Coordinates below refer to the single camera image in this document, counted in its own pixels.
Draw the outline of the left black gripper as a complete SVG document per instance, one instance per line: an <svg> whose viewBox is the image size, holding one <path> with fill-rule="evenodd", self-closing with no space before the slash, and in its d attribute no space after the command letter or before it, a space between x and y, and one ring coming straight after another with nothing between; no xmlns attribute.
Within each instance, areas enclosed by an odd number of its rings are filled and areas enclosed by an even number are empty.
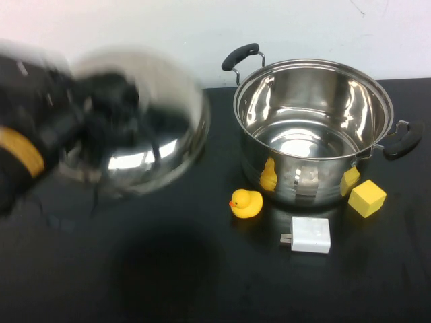
<svg viewBox="0 0 431 323"><path fill-rule="evenodd" d="M77 79L82 99L90 102L82 138L84 149L118 149L136 142L139 93L120 73L109 71Z"/></svg>

